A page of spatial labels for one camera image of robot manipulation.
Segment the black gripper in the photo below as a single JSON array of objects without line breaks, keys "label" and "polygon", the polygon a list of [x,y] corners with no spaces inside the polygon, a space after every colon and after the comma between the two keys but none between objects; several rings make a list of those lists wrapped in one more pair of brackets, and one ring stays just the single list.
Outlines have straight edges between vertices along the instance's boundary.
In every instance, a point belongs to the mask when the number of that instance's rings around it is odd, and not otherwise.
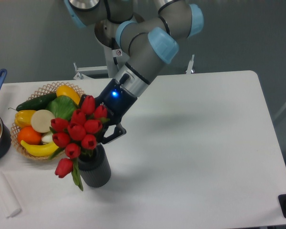
[{"label": "black gripper", "polygon": [[[111,79],[96,98],[92,95],[84,94],[79,102],[79,107],[95,107],[95,103],[96,106],[102,104],[106,107],[107,118],[109,118],[110,121],[101,131],[100,143],[108,144],[126,134],[126,129],[120,122],[123,115],[130,109],[136,100],[137,97],[123,89],[117,80]],[[113,133],[109,136],[105,136],[108,129],[113,127],[113,125],[115,125]]]}]

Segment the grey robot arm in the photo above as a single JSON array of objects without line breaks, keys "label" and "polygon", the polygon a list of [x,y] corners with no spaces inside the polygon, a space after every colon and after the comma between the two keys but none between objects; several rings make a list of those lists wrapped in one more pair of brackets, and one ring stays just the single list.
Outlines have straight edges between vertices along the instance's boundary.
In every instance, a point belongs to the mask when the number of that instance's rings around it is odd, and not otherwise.
[{"label": "grey robot arm", "polygon": [[101,131],[97,138],[106,144],[126,133],[121,125],[123,115],[170,64],[179,51],[177,41],[203,29],[203,13],[197,5],[183,0],[157,0],[158,16],[139,22],[131,0],[67,0],[64,4],[78,27],[102,24],[108,46],[128,56],[96,98],[95,104],[108,110],[104,129],[114,126],[112,135]]}]

